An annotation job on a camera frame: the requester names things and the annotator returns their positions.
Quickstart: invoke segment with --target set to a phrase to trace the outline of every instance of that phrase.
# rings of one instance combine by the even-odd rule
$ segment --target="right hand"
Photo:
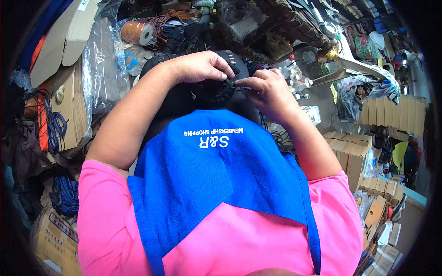
[[[301,112],[278,69],[257,70],[252,77],[240,79],[235,84],[250,87],[252,91],[243,90],[246,98],[262,114],[283,127],[296,120]]]

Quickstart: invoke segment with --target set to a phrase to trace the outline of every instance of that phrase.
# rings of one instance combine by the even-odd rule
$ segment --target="orange fabric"
[[[42,83],[40,89],[46,88],[46,82]],[[48,140],[48,126],[46,124],[46,109],[45,109],[45,100],[42,94],[38,95],[38,104],[40,105],[38,108],[38,137],[40,141],[40,148],[42,151],[49,150],[49,140]]]
[[[32,54],[32,57],[30,59],[30,69],[29,71],[32,71],[32,68],[34,67],[35,61],[37,60],[38,54],[42,50],[43,43],[45,42],[46,35],[43,35],[40,41],[37,44],[37,47],[35,47],[34,53]]]

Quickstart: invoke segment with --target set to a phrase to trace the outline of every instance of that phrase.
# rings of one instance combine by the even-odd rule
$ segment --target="spool of brown cord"
[[[120,37],[128,43],[143,46],[155,42],[153,25],[139,20],[126,22],[121,28]]]

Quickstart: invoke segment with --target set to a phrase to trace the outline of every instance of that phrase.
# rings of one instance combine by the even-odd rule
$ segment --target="brown cord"
[[[170,13],[171,11],[175,12],[175,10],[166,10],[162,12],[159,16],[140,18],[138,20],[126,22],[123,25],[123,28],[121,28],[121,38],[129,43],[139,44],[141,31],[143,30],[146,23],[150,23],[154,27],[154,37],[157,42],[166,43],[167,37],[163,33],[163,27],[167,23],[167,21],[176,19],[183,23],[182,19],[177,15]]]

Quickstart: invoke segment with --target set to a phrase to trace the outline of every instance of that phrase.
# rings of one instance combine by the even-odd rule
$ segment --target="yellow object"
[[[408,147],[408,142],[397,143],[393,150],[393,162],[397,166],[399,173],[404,174],[404,156]]]
[[[338,50],[336,48],[331,49],[330,52],[325,54],[325,58],[328,60],[334,60],[337,57],[338,57]]]
[[[384,66],[384,60],[382,59],[382,56],[378,57],[377,65],[381,68],[382,68],[382,66]]]
[[[334,84],[331,84],[330,90],[331,90],[331,94],[333,95],[333,101],[336,104],[336,102],[338,100],[338,91],[336,91]]]

